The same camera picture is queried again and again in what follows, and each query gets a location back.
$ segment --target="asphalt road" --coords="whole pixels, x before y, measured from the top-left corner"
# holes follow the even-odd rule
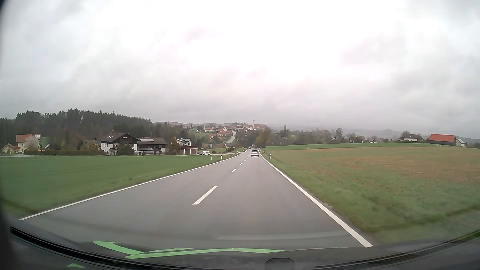
[[[24,221],[75,242],[152,249],[363,246],[249,150]]]

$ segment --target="grass field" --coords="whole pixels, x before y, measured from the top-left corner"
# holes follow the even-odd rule
[[[7,210],[21,217],[219,160],[204,156],[1,158],[0,184]]]
[[[267,153],[280,170],[379,242],[453,239],[480,227],[479,149],[359,145],[268,147]]]
[[[204,132],[204,133],[192,133],[192,132],[189,132],[189,134],[195,135],[195,138],[196,138],[196,139],[199,139],[199,138],[202,138],[202,137],[207,137],[207,139],[208,139],[208,137],[209,137],[210,135],[215,135],[215,134],[213,134],[213,133],[206,133],[206,132]]]

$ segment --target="silver car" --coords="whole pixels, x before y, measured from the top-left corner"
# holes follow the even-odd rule
[[[258,151],[258,149],[253,149],[251,152],[250,152],[250,157],[259,157],[260,156],[260,152]]]

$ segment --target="windshield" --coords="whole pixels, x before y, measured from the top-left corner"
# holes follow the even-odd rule
[[[9,1],[2,206],[127,260],[478,230],[477,6]]]

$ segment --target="cloud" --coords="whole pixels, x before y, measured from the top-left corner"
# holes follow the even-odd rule
[[[474,1],[11,2],[0,115],[79,108],[480,137],[478,10]]]

